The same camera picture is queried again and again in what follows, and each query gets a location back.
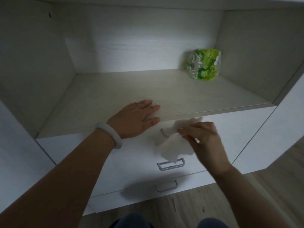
white bangle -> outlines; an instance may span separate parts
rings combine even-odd
[[[100,128],[107,132],[116,142],[116,146],[114,149],[120,149],[123,145],[123,140],[120,138],[119,134],[108,124],[99,122],[95,125],[95,129]]]

person's left hand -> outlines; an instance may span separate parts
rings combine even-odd
[[[161,107],[160,105],[150,106],[152,102],[152,100],[142,100],[131,103],[112,116],[107,124],[111,126],[122,139],[136,137],[160,121],[158,117],[144,121],[147,115],[152,114]]]

forearm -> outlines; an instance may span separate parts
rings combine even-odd
[[[272,205],[234,167],[214,176],[243,227],[288,227]]]
[[[95,130],[10,205],[0,215],[0,224],[3,227],[77,225],[103,164],[114,146],[114,140],[106,132]]]

green and white packaging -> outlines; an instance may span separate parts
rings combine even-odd
[[[188,58],[187,69],[191,78],[212,80],[219,73],[221,51],[218,49],[197,49]]]

leg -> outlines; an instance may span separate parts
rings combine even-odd
[[[197,228],[229,228],[225,223],[216,218],[205,218],[200,221]]]
[[[131,213],[115,221],[109,228],[151,228],[153,227],[146,221],[140,213]]]

